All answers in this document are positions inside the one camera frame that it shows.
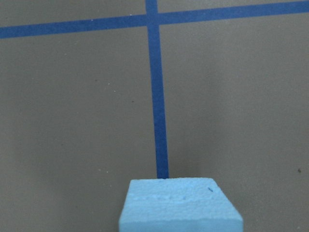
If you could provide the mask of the light blue foam block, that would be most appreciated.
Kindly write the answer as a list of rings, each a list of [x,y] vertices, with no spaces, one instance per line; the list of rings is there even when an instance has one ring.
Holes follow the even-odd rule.
[[[134,179],[121,232],[241,232],[243,218],[212,178]]]

